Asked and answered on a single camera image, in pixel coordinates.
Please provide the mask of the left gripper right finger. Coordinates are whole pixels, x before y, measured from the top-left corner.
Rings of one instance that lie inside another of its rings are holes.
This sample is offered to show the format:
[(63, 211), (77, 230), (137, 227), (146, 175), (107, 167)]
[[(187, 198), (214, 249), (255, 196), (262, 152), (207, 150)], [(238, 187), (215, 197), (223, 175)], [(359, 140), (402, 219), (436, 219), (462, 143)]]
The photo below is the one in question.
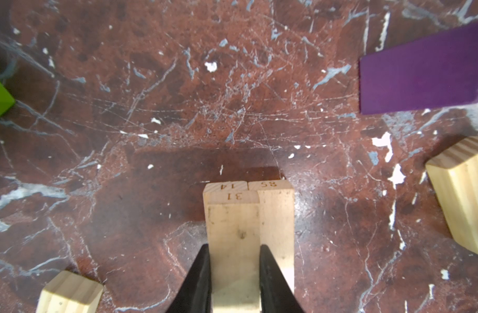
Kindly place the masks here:
[(259, 283), (263, 313), (304, 313), (292, 293), (272, 252), (261, 245), (259, 261)]

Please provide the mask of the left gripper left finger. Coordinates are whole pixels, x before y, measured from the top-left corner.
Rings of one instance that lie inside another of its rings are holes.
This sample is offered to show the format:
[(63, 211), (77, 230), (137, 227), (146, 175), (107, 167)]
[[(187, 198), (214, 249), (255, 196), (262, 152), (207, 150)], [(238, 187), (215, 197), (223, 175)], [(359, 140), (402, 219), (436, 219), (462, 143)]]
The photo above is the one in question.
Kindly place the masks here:
[(204, 244), (166, 313), (210, 313), (211, 294), (209, 245)]

